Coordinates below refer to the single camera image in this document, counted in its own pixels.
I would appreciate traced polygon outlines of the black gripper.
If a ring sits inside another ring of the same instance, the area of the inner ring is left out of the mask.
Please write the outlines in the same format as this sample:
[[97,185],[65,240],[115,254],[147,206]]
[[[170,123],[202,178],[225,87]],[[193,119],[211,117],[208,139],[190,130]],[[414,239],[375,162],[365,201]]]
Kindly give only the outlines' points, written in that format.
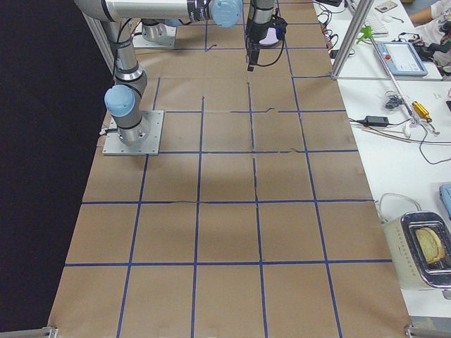
[[248,20],[246,24],[246,50],[248,58],[247,70],[253,72],[254,68],[258,66],[260,41],[267,36],[270,22],[257,23],[253,20]]

